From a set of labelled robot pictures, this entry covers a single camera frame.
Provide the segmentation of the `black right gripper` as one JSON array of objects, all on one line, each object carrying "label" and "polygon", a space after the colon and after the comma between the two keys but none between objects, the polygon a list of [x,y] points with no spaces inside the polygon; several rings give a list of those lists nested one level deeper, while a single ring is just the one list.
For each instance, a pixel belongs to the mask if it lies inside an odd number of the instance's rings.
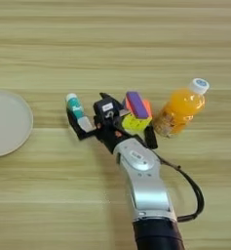
[{"label": "black right gripper", "polygon": [[[110,95],[106,93],[100,93],[100,96],[103,99],[110,98],[111,101],[115,104],[116,108],[118,109],[120,116],[125,116],[130,113],[128,109],[125,109],[124,106],[119,101],[117,101]],[[96,115],[94,117],[96,130],[91,130],[90,132],[86,132],[78,124],[77,118],[73,112],[71,112],[68,109],[66,113],[69,125],[71,126],[71,128],[73,129],[73,131],[75,132],[80,141],[96,135],[96,138],[106,146],[106,148],[110,153],[113,153],[115,147],[124,141],[128,142],[136,141],[135,136],[132,136],[127,132],[123,131],[122,129],[116,127],[111,118],[108,118],[107,120],[102,120],[100,117]]]}]

